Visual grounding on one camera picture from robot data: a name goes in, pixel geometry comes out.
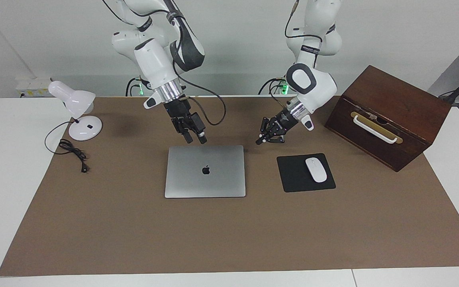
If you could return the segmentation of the white computer mouse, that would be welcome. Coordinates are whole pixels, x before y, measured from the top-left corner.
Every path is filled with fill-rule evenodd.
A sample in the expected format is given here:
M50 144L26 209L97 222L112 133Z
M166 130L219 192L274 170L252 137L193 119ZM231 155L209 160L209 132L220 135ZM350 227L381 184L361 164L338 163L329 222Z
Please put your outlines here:
M326 182L328 175L322 162L316 157L306 158L306 167L311 174L312 179L317 183Z

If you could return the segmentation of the white desk lamp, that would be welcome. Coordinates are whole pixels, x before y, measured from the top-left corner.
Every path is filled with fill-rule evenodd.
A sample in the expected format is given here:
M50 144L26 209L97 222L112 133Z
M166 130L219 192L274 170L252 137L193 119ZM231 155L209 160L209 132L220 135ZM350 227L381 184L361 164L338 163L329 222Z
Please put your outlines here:
M49 92L62 100L65 108L70 112L74 122L69 128L69 136L76 141L83 142L95 138L102 130L102 120L90 116L94 109L93 102L96 94L85 90L74 90L61 81L49 84Z

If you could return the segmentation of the brown table mat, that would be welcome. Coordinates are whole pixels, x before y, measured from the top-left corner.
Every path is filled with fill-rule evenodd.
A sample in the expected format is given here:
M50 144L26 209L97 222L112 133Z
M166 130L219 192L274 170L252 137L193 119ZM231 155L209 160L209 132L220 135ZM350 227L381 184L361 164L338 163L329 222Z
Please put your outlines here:
M143 98L97 98L104 123L53 156L0 267L0 276L250 272L459 266L459 214L419 156L392 171L324 124L297 126L283 145L256 145L270 98L226 98L207 145L242 145L246 196L166 199L168 148L186 145L163 107ZM336 188L286 193L277 157L325 154Z

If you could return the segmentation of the black mouse pad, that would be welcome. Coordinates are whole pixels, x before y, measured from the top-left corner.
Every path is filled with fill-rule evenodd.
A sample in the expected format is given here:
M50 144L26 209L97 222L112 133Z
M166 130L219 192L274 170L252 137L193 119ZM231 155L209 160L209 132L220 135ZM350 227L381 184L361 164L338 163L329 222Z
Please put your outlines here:
M311 177L311 174L306 167L306 158L318 158L328 175L326 182L317 183ZM277 157L280 178L282 180L283 190L286 193L299 191L320 191L335 189L336 183L333 174L330 170L326 155L323 153L308 154L308 155L293 155Z

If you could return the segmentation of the white wall power strip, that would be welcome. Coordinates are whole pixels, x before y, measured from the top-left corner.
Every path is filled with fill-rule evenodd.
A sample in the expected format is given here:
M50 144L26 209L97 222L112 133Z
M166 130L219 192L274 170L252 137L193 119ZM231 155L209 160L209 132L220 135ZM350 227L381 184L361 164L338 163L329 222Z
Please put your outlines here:
M51 82L51 78L20 80L15 90L20 98L51 98L53 97L49 92Z

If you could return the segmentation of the silver apple laptop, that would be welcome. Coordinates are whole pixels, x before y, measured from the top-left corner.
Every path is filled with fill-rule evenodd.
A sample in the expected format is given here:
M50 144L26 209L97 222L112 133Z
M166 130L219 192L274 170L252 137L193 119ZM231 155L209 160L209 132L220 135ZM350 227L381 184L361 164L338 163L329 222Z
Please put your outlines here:
M168 150L165 198L246 196L242 145L173 146Z

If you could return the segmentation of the dark wooden box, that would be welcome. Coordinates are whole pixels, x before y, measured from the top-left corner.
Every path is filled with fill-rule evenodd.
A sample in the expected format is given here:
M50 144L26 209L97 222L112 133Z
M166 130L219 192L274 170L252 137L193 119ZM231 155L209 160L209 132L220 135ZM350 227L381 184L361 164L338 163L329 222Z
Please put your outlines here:
M449 103L368 66L342 93L325 126L393 171L400 171L435 141ZM353 122L374 126L397 143L388 144Z

